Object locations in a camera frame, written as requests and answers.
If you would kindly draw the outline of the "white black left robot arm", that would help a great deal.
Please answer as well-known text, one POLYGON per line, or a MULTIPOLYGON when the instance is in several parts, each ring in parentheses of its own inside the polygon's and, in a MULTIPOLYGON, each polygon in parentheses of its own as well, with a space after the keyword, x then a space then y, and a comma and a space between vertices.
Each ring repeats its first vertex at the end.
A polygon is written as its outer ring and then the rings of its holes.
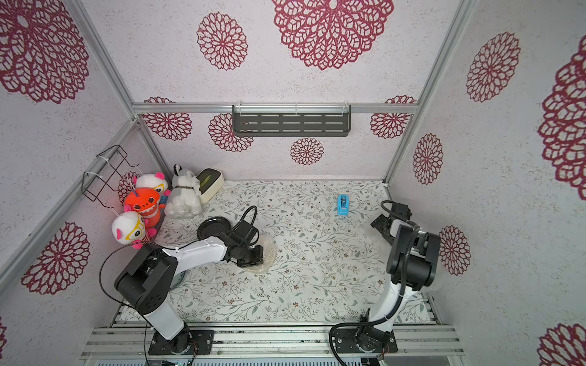
POLYGON ((114 288, 166 341, 176 339, 187 328, 170 304, 174 277, 184 271, 215 262, 232 262, 240 268, 263 264, 261 245, 239 244, 229 236, 210 236, 178 249, 154 243, 141 247, 114 288))

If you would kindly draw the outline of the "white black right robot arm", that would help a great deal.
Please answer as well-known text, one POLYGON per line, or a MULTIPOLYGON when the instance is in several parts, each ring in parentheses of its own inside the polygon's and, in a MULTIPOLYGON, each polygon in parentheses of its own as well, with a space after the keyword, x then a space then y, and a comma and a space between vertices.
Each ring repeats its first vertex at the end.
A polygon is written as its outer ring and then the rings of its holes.
POLYGON ((391 332, 407 301, 432 285, 440 254, 440 236, 421 229, 413 221, 381 215, 372 227, 385 241, 387 284, 380 299, 369 309, 368 321, 382 332, 391 332))

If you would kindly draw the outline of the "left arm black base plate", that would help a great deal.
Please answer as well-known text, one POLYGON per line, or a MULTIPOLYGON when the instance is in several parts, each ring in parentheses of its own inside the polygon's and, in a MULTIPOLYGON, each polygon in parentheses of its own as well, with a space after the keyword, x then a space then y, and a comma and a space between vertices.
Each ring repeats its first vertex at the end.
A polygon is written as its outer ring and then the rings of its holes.
POLYGON ((173 339, 165 339, 158 331, 154 333, 148 355, 210 355, 215 338, 212 329, 193 330, 185 323, 173 339))

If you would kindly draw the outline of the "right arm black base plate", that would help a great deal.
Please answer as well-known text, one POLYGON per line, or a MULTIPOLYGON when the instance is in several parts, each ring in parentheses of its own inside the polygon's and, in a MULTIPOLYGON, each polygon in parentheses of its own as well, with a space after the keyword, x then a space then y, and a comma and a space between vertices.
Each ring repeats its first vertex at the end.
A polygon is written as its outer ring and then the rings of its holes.
POLYGON ((337 354, 387 354, 398 351, 393 331, 382 331, 368 323, 340 323, 329 332, 331 349, 337 354))

